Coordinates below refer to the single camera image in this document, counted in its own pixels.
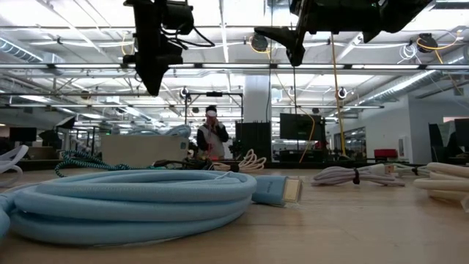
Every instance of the person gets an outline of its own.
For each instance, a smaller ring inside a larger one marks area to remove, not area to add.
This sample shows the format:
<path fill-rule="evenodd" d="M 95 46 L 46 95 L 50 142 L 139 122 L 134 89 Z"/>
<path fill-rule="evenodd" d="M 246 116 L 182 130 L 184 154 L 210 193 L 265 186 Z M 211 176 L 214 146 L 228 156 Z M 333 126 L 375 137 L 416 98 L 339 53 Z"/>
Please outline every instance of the person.
<path fill-rule="evenodd" d="M 228 141 L 225 126 L 217 119 L 217 108 L 208 106 L 205 109 L 205 124 L 197 131 L 197 146 L 203 155 L 212 160 L 221 160 L 225 157 L 223 143 Z"/>

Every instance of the ceiling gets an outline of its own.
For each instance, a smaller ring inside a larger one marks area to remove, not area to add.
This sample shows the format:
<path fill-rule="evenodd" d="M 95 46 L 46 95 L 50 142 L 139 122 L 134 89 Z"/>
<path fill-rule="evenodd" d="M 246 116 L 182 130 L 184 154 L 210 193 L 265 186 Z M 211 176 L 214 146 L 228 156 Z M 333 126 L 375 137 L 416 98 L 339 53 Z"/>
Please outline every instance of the ceiling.
<path fill-rule="evenodd" d="M 132 51 L 131 34 L 135 31 L 133 11 L 130 7 L 124 7 L 122 2 L 115 0 L 53 0 L 49 1 L 53 10 L 44 7 L 41 0 L 2 0 L 0 1 L 0 37 L 8 39 L 21 48 L 34 54 L 56 54 L 66 63 L 112 63 L 121 62 L 123 52 Z M 269 63 L 268 54 L 260 54 L 249 45 L 249 37 L 253 35 L 254 26 L 270 26 L 270 11 L 265 8 L 265 0 L 204 0 L 188 1 L 193 5 L 193 16 L 199 31 L 212 40 L 214 48 L 191 48 L 184 51 L 185 63 Z M 221 21 L 225 23 L 225 29 L 221 28 Z M 273 13 L 274 26 L 295 25 L 297 17 L 290 15 L 286 10 L 276 10 Z M 422 63 L 435 63 L 434 53 L 416 53 L 412 59 L 403 59 L 402 49 L 409 40 L 416 40 L 419 33 L 432 33 L 440 46 L 454 42 L 457 30 L 461 29 L 458 41 L 450 48 L 441 51 L 441 54 L 451 53 L 458 49 L 469 38 L 469 12 L 467 10 L 432 10 L 425 9 L 401 32 L 389 34 L 380 33 L 368 44 L 357 40 L 358 32 L 341 32 L 334 36 L 338 63 L 344 64 L 406 64 L 417 63 L 416 56 Z M 329 34 L 320 32 L 317 35 L 309 34 L 305 37 L 306 54 L 303 63 L 331 63 L 332 46 L 328 45 Z M 195 43 L 203 43 L 203 39 L 190 34 L 184 37 Z M 273 44 L 271 59 L 275 63 L 289 63 L 285 54 L 285 48 L 277 43 Z M 0 62 L 24 63 L 13 56 L 0 52 Z M 80 97 L 47 98 L 46 100 L 78 104 L 122 103 L 122 104 L 166 104 L 181 103 L 180 90 L 186 87 L 190 92 L 243 92 L 245 77 L 258 74 L 250 70 L 236 71 L 207 71 L 197 69 L 181 69 L 177 72 L 169 71 L 163 79 L 164 88 L 160 96 L 140 96 L 145 93 L 144 86 L 133 75 L 125 78 L 84 78 L 87 72 L 66 70 L 66 73 L 81 75 L 80 78 L 56 78 L 44 76 L 43 72 L 30 70 L 14 70 L 4 72 L 10 80 L 17 79 L 28 81 L 30 85 L 23 85 L 24 89 L 31 92 L 50 92 L 59 88 L 62 93 L 79 93 L 88 90 L 94 93 L 120 94 L 118 98 L 111 96 L 92 97 L 82 99 Z M 103 74 L 103 71 L 91 71 L 93 74 Z M 126 74 L 122 71 L 108 71 L 113 77 Z M 379 72 L 356 74 L 339 74 L 338 84 L 345 87 L 350 93 L 349 100 L 359 100 L 360 97 L 373 92 L 378 87 L 398 78 L 403 73 Z M 290 104 L 287 93 L 282 86 L 289 89 L 294 83 L 298 89 L 298 104 L 324 104 L 333 105 L 335 87 L 332 72 L 317 74 L 303 71 L 293 75 L 292 73 L 278 73 L 271 75 L 271 84 L 274 89 L 281 91 L 281 99 L 275 104 Z M 13 103 L 44 103 L 40 100 L 28 98 L 13 98 Z M 232 108 L 220 110 L 220 114 L 226 117 L 240 117 L 241 111 L 236 103 L 228 98 L 200 97 L 194 104 L 231 104 Z M 143 120 L 145 116 L 154 120 L 166 120 L 178 124 L 183 121 L 181 111 L 183 109 L 136 109 L 140 117 L 136 118 L 131 113 L 116 113 L 112 108 L 99 109 L 101 115 L 109 120 Z M 273 116 L 289 111 L 288 109 L 274 108 Z M 202 121 L 202 113 L 191 113 L 200 116 L 195 121 Z M 224 122 L 230 123 L 235 118 L 226 118 Z"/>

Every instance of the table surface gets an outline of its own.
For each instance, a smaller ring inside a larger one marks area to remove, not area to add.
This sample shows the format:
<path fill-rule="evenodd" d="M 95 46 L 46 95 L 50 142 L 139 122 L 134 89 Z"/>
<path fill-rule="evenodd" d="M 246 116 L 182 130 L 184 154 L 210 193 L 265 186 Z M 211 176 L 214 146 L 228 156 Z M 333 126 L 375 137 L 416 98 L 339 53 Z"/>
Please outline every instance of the table surface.
<path fill-rule="evenodd" d="M 26 172 L 21 183 L 54 177 L 52 171 Z M 251 205 L 225 227 L 153 245 L 77 248 L 9 234 L 0 242 L 0 263 L 468 263 L 469 214 L 460 205 L 428 198 L 412 180 L 405 179 L 404 188 L 305 186 L 299 205 Z"/>

